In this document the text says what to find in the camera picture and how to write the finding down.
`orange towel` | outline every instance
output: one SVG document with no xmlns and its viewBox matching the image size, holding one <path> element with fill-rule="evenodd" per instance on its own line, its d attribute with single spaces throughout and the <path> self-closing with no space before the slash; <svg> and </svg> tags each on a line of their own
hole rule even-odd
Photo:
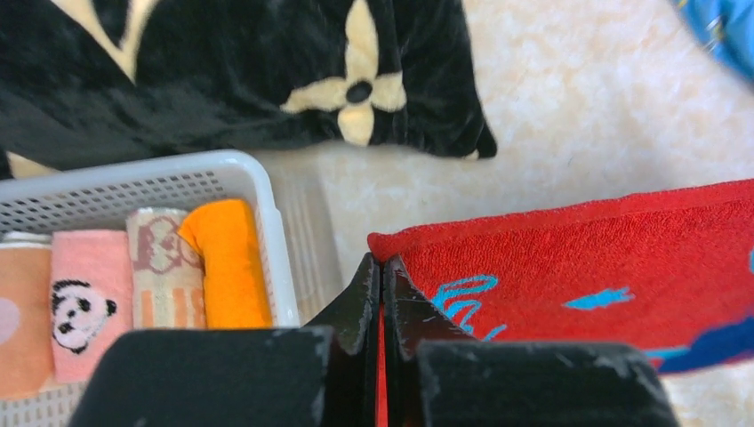
<svg viewBox="0 0 754 427">
<path fill-rule="evenodd" d="M 0 399 L 34 396 L 52 377 L 50 253 L 49 243 L 0 244 Z"/>
<path fill-rule="evenodd" d="M 272 326 L 254 217 L 243 200 L 198 207 L 179 236 L 205 262 L 205 311 L 210 329 Z"/>
</svg>

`blue cloth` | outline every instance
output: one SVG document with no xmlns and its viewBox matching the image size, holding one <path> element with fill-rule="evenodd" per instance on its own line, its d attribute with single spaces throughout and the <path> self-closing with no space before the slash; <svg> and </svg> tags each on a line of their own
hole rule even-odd
<svg viewBox="0 0 754 427">
<path fill-rule="evenodd" d="M 754 79 L 754 0 L 672 0 L 714 58 Z"/>
</svg>

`folded towel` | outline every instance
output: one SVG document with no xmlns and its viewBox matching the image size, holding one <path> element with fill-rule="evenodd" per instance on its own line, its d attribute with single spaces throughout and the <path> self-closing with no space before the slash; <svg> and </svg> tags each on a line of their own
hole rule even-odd
<svg viewBox="0 0 754 427">
<path fill-rule="evenodd" d="M 126 220 L 134 328 L 206 327 L 202 261 L 178 236 L 178 227 L 188 214 L 149 207 Z"/>
<path fill-rule="evenodd" d="M 52 354 L 61 383 L 86 380 L 102 353 L 132 329 L 125 231 L 52 235 Z"/>
<path fill-rule="evenodd" d="M 482 340 L 627 342 L 660 373 L 752 352 L 754 180 L 368 240 Z"/>
<path fill-rule="evenodd" d="M 200 206 L 183 221 L 178 234 L 205 262 L 209 328 L 272 325 L 254 217 L 245 201 Z"/>
<path fill-rule="evenodd" d="M 14 240 L 6 240 L 13 234 Z M 0 243 L 0 399 L 36 395 L 52 376 L 49 236 Z"/>
</svg>

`black velvet cloth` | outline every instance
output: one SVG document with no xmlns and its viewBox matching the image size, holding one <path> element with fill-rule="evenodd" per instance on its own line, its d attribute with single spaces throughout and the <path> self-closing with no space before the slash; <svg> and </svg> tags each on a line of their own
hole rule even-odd
<svg viewBox="0 0 754 427">
<path fill-rule="evenodd" d="M 349 44 L 376 77 L 346 78 Z M 316 94 L 332 105 L 289 108 L 295 91 L 332 77 L 342 93 Z M 375 83 L 383 77 L 397 86 Z M 495 155 L 461 0 L 0 2 L 7 151 L 66 170 L 330 139 Z"/>
</svg>

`blue scribble print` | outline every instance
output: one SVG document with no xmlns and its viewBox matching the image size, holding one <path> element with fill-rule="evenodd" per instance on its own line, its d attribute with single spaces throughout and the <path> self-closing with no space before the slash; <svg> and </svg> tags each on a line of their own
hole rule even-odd
<svg viewBox="0 0 754 427">
<path fill-rule="evenodd" d="M 606 289 L 592 295 L 586 295 L 563 304 L 564 307 L 576 310 L 604 309 L 618 302 L 628 302 L 634 299 L 634 295 L 628 293 L 629 288 L 613 290 Z"/>
<path fill-rule="evenodd" d="M 469 334 L 474 334 L 474 327 L 469 325 L 469 320 L 474 314 L 482 308 L 482 303 L 477 300 L 463 299 L 455 302 L 451 302 L 447 307 L 448 300 L 453 298 L 459 298 L 467 295 L 482 294 L 497 286 L 498 279 L 494 276 L 479 275 L 473 278 L 463 278 L 451 283 L 446 283 L 440 286 L 437 290 L 437 294 L 432 298 L 431 302 L 435 304 L 444 314 L 453 319 L 461 310 L 469 309 L 466 315 L 463 316 L 458 326 Z M 482 341 L 490 341 L 501 331 L 505 330 L 505 325 L 499 325 L 494 327 Z"/>
</svg>

